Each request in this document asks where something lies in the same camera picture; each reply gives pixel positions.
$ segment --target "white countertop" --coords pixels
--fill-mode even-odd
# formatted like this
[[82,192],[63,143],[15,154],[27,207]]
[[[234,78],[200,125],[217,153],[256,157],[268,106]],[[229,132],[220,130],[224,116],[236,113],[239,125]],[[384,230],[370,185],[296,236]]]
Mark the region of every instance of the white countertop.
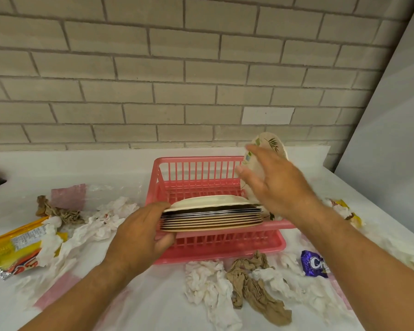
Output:
[[[112,157],[121,160],[124,155],[137,156],[134,150],[111,150]],[[328,147],[315,146],[287,148],[290,158],[298,165],[311,183],[315,192],[321,197],[343,199],[348,206],[365,222],[376,223],[386,232],[398,234],[402,240],[408,240],[414,244],[414,234],[403,227],[400,223],[387,215],[384,211],[368,201],[365,197],[356,192],[353,188],[344,183],[336,175],[323,168],[322,162],[325,158]],[[68,187],[78,183],[92,183],[99,185],[125,186],[125,188],[112,189],[105,197],[110,197],[106,201],[114,200],[119,195],[134,196],[134,198],[144,201],[148,188],[151,165],[155,157],[163,156],[197,156],[197,155],[239,155],[242,149],[221,148],[221,149],[169,149],[169,150],[148,150],[141,152],[142,163],[136,165],[138,169],[126,166],[124,169],[117,163],[116,170],[109,168],[93,168],[86,171],[83,161],[93,161],[94,155],[104,154],[107,151],[74,151],[72,156],[81,156],[88,159],[79,158],[79,165],[71,168],[71,158],[68,158],[65,165],[60,168],[43,171],[37,167],[38,163],[44,162],[45,166],[52,168],[52,162],[46,158],[62,156],[60,151],[52,152],[26,152],[0,154],[0,167],[8,173],[9,182],[0,187],[0,214],[5,213],[4,207],[9,204],[22,206],[22,211],[15,217],[0,217],[0,234],[3,234],[19,225],[29,222],[27,215],[33,213],[36,207],[34,196],[49,193],[51,188]],[[32,170],[27,167],[33,161]],[[287,244],[295,241],[298,235],[297,229],[282,230]],[[104,252],[109,241],[93,242],[86,246],[80,258],[78,266],[73,273],[83,277],[94,265],[98,264],[104,256]],[[22,311],[15,299],[12,285],[17,281],[18,276],[6,281],[0,280],[0,330],[15,331],[27,321],[37,315],[37,309]],[[135,278],[129,285],[132,291],[125,303],[123,327],[118,330],[197,330],[213,331],[214,326],[208,322],[206,310],[203,304],[194,306],[188,303],[184,295],[184,265],[159,265],[153,266],[145,273]],[[363,330],[359,322],[337,323],[326,325],[323,320],[316,316],[311,310],[302,305],[287,306],[293,311],[293,322],[282,330]],[[270,324],[259,313],[253,311],[248,304],[244,304],[242,310],[237,311],[243,321],[243,330],[279,330],[278,327]]]

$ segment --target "stack of plates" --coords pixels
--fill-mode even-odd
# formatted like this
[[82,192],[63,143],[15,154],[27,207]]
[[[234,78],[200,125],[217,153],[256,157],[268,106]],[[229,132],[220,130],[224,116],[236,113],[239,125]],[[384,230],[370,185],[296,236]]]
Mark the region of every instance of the stack of plates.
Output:
[[262,223],[262,210],[241,196],[213,195],[174,203],[161,216],[162,231],[242,228]]

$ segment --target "pink plastic basket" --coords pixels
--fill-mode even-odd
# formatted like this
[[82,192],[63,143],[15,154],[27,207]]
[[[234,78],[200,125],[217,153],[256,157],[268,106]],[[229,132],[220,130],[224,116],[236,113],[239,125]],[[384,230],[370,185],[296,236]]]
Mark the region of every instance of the pink plastic basket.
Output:
[[[171,204],[190,197],[207,195],[241,196],[236,166],[243,157],[163,157],[155,160],[146,204]],[[196,260],[247,256],[256,250],[281,251],[286,242],[279,232],[294,228],[287,220],[264,222],[248,228],[192,231],[177,234],[171,246],[155,263],[183,263]],[[158,230],[157,238],[165,233]]]

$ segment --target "person's right hand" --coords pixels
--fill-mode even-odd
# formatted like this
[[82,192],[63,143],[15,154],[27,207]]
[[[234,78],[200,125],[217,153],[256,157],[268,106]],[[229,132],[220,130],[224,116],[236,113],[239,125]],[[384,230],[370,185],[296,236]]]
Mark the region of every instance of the person's right hand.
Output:
[[249,144],[246,148],[256,155],[262,165],[265,180],[262,181],[244,166],[238,166],[237,173],[271,213],[281,215],[295,224],[295,219],[301,217],[301,209],[317,204],[316,201],[322,204],[302,172],[287,159],[256,145]]

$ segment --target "person's left hand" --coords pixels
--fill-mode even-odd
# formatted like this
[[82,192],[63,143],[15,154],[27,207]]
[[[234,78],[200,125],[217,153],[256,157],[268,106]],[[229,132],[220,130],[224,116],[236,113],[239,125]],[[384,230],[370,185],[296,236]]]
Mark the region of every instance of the person's left hand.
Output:
[[122,272],[127,283],[149,268],[175,241],[175,234],[155,241],[157,223],[169,206],[167,202],[151,203],[129,215],[118,227],[101,264]]

